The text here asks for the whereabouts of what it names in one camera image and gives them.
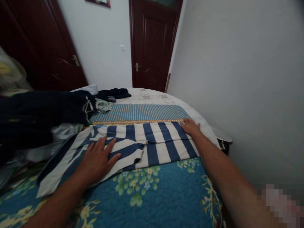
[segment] blue striped mat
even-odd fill
[[[183,118],[190,118],[190,116],[177,105],[114,104],[109,112],[96,113],[90,121],[93,124],[130,124],[180,121]]]

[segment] white patterned sheet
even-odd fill
[[[129,94],[132,96],[129,98],[116,100],[117,104],[178,105],[182,107],[196,123],[200,123],[200,129],[204,135],[208,137],[209,140],[213,142],[217,147],[219,147],[219,142],[210,125],[194,108],[192,108],[186,102],[183,102],[182,100],[169,94],[155,90],[142,88],[127,89]]]

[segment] pile of clothes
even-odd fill
[[[106,113],[116,99],[130,96],[127,89],[98,91],[96,85],[89,85],[71,92],[34,91],[0,100],[1,170],[11,167],[12,159],[17,166],[49,159],[65,140],[90,125],[92,113]]]

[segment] light switch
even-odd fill
[[[120,50],[121,50],[121,51],[126,51],[125,48],[124,48],[124,45],[121,45],[121,46],[120,46]]]

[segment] dark clothing pile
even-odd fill
[[[114,97],[115,99],[122,99],[131,97],[127,89],[111,89],[111,90],[101,90],[98,91],[96,98],[110,101],[108,97]]]
[[[88,113],[96,111],[95,98],[109,100],[130,97],[127,89],[20,93],[0,100],[0,165],[13,158],[14,151],[37,148],[53,142],[51,128],[61,123],[90,123]]]

